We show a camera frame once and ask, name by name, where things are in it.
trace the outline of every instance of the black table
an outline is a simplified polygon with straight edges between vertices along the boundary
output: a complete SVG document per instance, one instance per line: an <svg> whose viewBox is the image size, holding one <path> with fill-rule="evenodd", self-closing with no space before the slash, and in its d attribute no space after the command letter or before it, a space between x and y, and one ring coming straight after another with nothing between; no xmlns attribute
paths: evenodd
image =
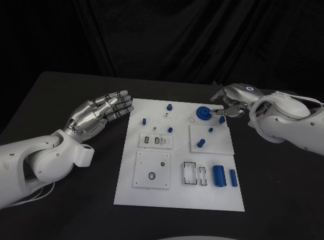
<svg viewBox="0 0 324 240"><path fill-rule="evenodd" d="M0 145L50 135L87 99L123 89L135 98L207 104L220 88L45 72ZM229 119L245 212L113 205L128 122L129 115L87 142L96 149L91 166L74 167L50 196L0 211L0 240L154 240L187 235L324 239L324 157L288 142L265 141L248 126L248 116Z"/></svg>

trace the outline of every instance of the circular hole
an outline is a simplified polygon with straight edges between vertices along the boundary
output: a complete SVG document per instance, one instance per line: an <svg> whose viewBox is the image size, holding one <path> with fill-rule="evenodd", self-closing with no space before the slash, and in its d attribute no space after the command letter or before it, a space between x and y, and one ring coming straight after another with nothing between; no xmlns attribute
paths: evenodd
<svg viewBox="0 0 324 240"><path fill-rule="evenodd" d="M149 173L149 179L154 180L157 178L157 174L154 172Z"/></svg>

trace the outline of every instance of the robotic arm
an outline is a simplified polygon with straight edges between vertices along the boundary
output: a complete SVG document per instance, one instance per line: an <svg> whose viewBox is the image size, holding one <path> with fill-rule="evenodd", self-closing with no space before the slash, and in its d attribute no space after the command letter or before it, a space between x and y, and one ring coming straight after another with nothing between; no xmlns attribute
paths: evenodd
<svg viewBox="0 0 324 240"><path fill-rule="evenodd" d="M258 134L272 143L288 140L300 148L324 155L324 104L313 98L283 92L265 95L254 86L235 83L212 97L223 97L228 109L214 109L212 114L241 117L249 112ZM317 102L320 107L309 109L293 97Z"/></svg>
<svg viewBox="0 0 324 240"><path fill-rule="evenodd" d="M131 99L128 91L120 91L89 100L73 112L64 129L0 146L0 209L61 180L74 164L90 166L94 150L83 142L100 133L109 121L133 111ZM25 179L25 159L32 179Z"/></svg>

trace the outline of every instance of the robotic hand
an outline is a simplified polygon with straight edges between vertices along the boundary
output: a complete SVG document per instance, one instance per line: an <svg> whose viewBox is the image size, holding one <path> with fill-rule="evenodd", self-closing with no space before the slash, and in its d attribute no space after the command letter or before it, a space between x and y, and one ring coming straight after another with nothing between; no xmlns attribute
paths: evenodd
<svg viewBox="0 0 324 240"><path fill-rule="evenodd" d="M73 112L64 129L0 146L0 209L61 180L73 164L90 166L94 150L83 142L100 133L109 121L133 111L131 99L128 91L120 91L89 100ZM25 159L32 179L25 179Z"/></svg>
<svg viewBox="0 0 324 240"><path fill-rule="evenodd" d="M283 143L288 140L300 148L324 155L324 103L278 91L265 95L243 83L226 86L210 101L219 97L229 108L214 109L212 114L236 118L249 112L249 126L268 141ZM309 109L293 97L319 103L320 107Z"/></svg>

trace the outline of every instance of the black backdrop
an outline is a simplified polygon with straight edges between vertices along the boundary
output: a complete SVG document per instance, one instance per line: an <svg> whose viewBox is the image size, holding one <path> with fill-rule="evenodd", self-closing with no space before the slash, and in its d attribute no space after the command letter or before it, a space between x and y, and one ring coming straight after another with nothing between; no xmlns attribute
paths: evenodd
<svg viewBox="0 0 324 240"><path fill-rule="evenodd" d="M44 71L324 101L324 0L0 1L0 130Z"/></svg>

